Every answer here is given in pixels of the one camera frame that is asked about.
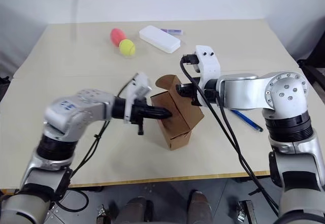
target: tennis ball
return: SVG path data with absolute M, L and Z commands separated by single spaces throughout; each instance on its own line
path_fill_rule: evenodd
M 131 40 L 125 39 L 120 42 L 120 52 L 125 56 L 134 55 L 136 47 Z
M 124 34 L 124 32 L 118 28 L 112 29 L 110 36 L 111 36 L 112 43 L 116 47 L 118 47 L 118 45 L 122 40 L 126 39 L 126 35 Z

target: cardboard box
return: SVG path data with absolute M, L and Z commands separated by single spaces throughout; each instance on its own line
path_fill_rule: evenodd
M 204 117 L 199 107 L 191 104 L 191 98 L 181 97 L 176 91 L 180 84 L 176 75 L 165 75 L 156 81 L 156 86 L 167 91 L 151 97 L 153 106 L 165 107 L 173 116 L 158 120 L 159 126 L 171 150 L 189 142 L 191 130 Z

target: blue pen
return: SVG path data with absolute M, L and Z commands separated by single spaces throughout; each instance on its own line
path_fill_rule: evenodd
M 244 114 L 240 113 L 239 111 L 236 110 L 231 110 L 236 116 L 238 116 L 240 119 L 242 119 L 244 122 L 252 126 L 257 131 L 263 132 L 263 128 L 261 128 L 259 125 L 257 125 L 255 122 L 253 122 L 251 119 L 249 119 L 247 116 Z

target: pen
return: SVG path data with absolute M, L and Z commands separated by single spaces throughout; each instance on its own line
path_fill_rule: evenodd
M 261 128 L 259 125 L 257 125 L 255 122 L 253 122 L 251 119 L 249 119 L 244 114 L 240 113 L 236 110 L 231 110 L 236 116 L 238 116 L 240 119 L 242 119 L 244 122 L 249 124 L 252 128 L 254 128 L 257 131 L 263 132 L 263 128 Z
M 183 30 L 181 29 L 164 29 L 161 28 L 162 31 L 170 34 L 170 35 L 183 35 Z

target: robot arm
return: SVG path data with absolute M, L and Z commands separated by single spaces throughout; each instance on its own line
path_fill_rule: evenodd
M 324 217 L 325 165 L 307 110 L 305 77 L 296 72 L 220 76 L 218 60 L 207 46 L 197 46 L 182 62 L 200 72 L 194 80 L 210 103 L 218 104 L 218 93 L 225 108 L 263 108 L 273 150 L 271 179 L 283 190 L 279 215 L 298 211 Z M 192 98 L 193 105 L 207 106 L 193 84 L 176 88 L 181 96 Z
M 19 192 L 2 204 L 0 223 L 42 224 L 51 204 L 63 198 L 72 175 L 70 165 L 77 142 L 87 126 L 111 118 L 139 125 L 143 118 L 171 116 L 165 108 L 148 106 L 148 78 L 139 73 L 126 86 L 126 98 L 96 89 L 55 100 L 45 112 L 43 135 L 33 151 Z

